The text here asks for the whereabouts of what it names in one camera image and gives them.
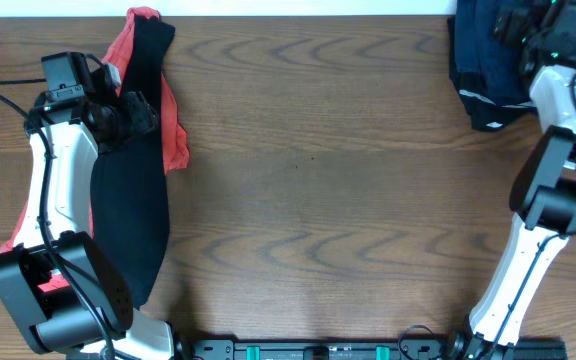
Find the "dark blue shorts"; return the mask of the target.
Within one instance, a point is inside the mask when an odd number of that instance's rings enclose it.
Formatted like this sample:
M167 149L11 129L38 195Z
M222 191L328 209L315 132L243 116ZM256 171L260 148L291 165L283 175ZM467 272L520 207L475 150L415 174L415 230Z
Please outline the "dark blue shorts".
M543 4L540 46L509 48L494 39L496 13L511 2ZM529 83L542 65L576 68L576 1L459 1L454 18L457 69L481 75L497 104L530 101Z

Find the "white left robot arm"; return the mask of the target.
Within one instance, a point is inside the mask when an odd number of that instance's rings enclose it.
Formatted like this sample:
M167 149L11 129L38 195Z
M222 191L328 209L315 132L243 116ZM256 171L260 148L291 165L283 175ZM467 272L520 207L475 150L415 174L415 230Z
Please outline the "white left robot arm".
M103 150L160 127L141 92L117 92L117 68L90 56L41 60L48 88L25 113L33 154L26 213L0 253L0 300L29 348L69 359L182 359L172 326L137 310L92 238L90 185Z

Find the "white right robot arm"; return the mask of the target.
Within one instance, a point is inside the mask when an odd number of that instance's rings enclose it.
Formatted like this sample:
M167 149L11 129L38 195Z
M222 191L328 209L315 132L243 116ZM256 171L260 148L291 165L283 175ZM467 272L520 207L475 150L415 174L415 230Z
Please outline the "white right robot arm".
M518 50L518 73L543 135L511 188L512 226L492 280L442 356L563 359L563 343L519 334L549 266L576 235L576 0L503 5L492 35Z

